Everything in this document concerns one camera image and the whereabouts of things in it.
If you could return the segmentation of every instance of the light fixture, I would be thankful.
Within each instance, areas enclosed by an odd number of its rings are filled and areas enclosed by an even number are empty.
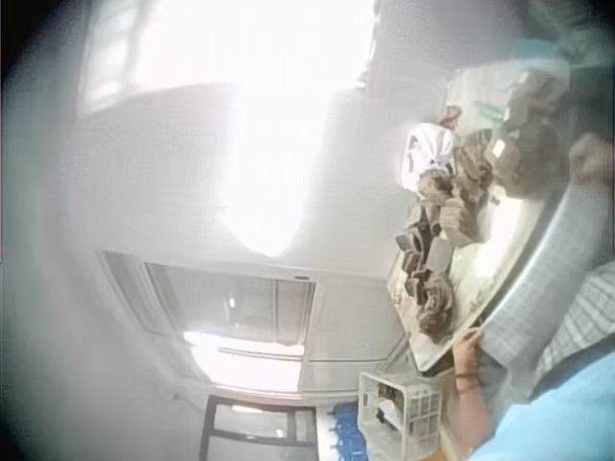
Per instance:
[[[233,405],[231,407],[231,409],[233,411],[236,411],[237,413],[252,413],[252,414],[255,414],[255,415],[259,415],[260,413],[262,413],[261,409],[259,409],[259,408],[252,408],[250,406]]]

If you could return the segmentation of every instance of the bracelet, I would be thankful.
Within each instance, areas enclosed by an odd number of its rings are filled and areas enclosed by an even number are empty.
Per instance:
[[[460,373],[458,375],[455,375],[455,379],[458,379],[461,377],[479,377],[479,374],[478,373]]]

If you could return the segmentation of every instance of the window frame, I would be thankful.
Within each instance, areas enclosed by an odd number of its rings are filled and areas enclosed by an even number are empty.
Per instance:
[[[238,432],[230,432],[228,430],[215,428],[215,416],[219,405],[226,406],[249,406],[258,410],[270,413],[285,413],[288,417],[288,433],[286,437],[260,437],[252,434],[243,434]],[[297,420],[295,415],[297,412],[309,412],[311,420],[314,424],[314,441],[301,442],[297,440]],[[315,459],[319,460],[318,456],[318,431],[316,430],[316,408],[313,406],[283,406],[283,405],[268,405],[260,403],[252,403],[244,400],[228,399],[218,396],[209,396],[208,405],[205,414],[205,423],[203,425],[203,435],[201,438],[201,450],[199,452],[200,461],[208,461],[209,438],[219,437],[237,442],[245,442],[256,445],[266,445],[275,447],[291,447],[313,449]]]

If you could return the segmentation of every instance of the window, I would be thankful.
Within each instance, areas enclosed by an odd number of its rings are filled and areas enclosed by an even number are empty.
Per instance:
[[[286,346],[305,340],[314,283],[146,268],[178,331]]]
[[[141,327],[172,340],[171,366],[235,390],[297,392],[315,283],[104,258]]]
[[[318,461],[315,411],[210,397],[200,459]]]

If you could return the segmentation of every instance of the wrist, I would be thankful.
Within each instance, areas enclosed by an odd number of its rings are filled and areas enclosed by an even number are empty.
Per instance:
[[[476,373],[455,374],[455,386],[459,392],[480,387],[479,377]]]

